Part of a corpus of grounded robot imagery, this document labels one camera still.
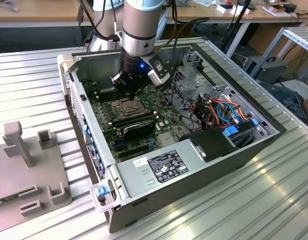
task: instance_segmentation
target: blue cable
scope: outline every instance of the blue cable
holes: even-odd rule
[[[235,112],[235,110],[233,109],[233,107],[232,107],[229,103],[227,103],[227,102],[221,102],[221,103],[219,103],[219,104],[217,105],[217,115],[218,115],[218,117],[219,117],[221,120],[227,122],[227,123],[229,124],[229,126],[231,125],[231,124],[229,123],[228,120],[222,118],[221,115],[220,115],[219,107],[220,107],[221,104],[225,104],[225,105],[227,105],[227,106],[230,108],[230,110],[232,111],[232,113],[234,114],[234,116],[236,117],[236,119],[238,120],[238,122],[240,122],[240,123],[243,123],[243,122],[244,122],[244,121],[237,115],[237,113]]]
[[[230,122],[229,122],[228,120],[224,119],[224,118],[221,116],[221,114],[220,114],[220,112],[219,112],[219,106],[220,106],[220,104],[218,104],[218,105],[217,105],[217,108],[216,108],[217,115],[218,115],[218,117],[219,117],[221,120],[223,120],[224,122],[228,123],[229,126],[231,126]]]

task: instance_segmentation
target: motherboard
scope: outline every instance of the motherboard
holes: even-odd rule
[[[108,146],[118,162],[178,142],[190,130],[168,100],[168,93],[148,85],[134,100],[90,100]]]

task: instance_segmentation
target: gray 3d-printed holder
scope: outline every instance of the gray 3d-printed holder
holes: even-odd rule
[[[20,122],[4,125],[0,145],[0,231],[71,203],[56,134],[22,139]]]

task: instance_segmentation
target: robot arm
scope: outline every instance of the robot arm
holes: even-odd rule
[[[121,32],[121,65],[113,85],[131,99],[149,80],[155,86],[170,77],[170,67],[153,52],[164,0],[127,0]]]

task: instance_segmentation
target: wooden desk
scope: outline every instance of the wooden desk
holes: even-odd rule
[[[77,26],[78,0],[12,0],[18,11],[0,8],[0,28]],[[91,16],[93,11],[85,3]],[[82,25],[90,25],[84,17]]]
[[[0,8],[0,28],[19,28],[19,27],[65,27],[77,26],[77,12],[79,8],[78,0],[13,0],[14,7],[18,11]],[[92,10],[86,4],[91,16]],[[241,27],[235,36],[234,41],[227,51],[227,56],[231,57],[238,43],[242,39],[249,24],[251,23],[290,23],[301,22],[300,26],[305,26],[308,22],[308,15],[301,16],[298,20],[293,17],[275,17],[262,9],[262,5],[257,5],[255,11],[245,15],[241,20]],[[168,23],[173,24],[171,17],[171,9]],[[177,8],[178,19],[189,21],[199,17],[209,17],[210,24],[230,23],[233,16],[231,14],[222,14],[216,10],[215,6],[204,7],[195,2],[190,4],[190,7]],[[82,26],[89,26],[90,22],[87,17],[84,18]]]
[[[269,12],[262,9],[264,5],[256,5],[256,10],[250,11],[249,14],[244,15],[242,18],[242,21],[290,21],[291,16],[287,17],[276,17],[274,15],[271,15]],[[223,14],[220,11],[216,10],[216,7],[214,5],[211,5],[209,7],[202,6],[198,3],[191,2],[190,7],[177,7],[177,16],[178,20],[192,20],[195,18],[202,18],[202,17],[209,17],[210,22],[213,23],[215,21],[231,21],[233,18],[233,15],[230,13]],[[168,17],[168,20],[171,21],[172,19],[172,11],[170,10],[170,15]],[[301,16],[300,22],[304,22],[308,20],[308,15]],[[293,17],[292,22],[297,22],[297,18]]]

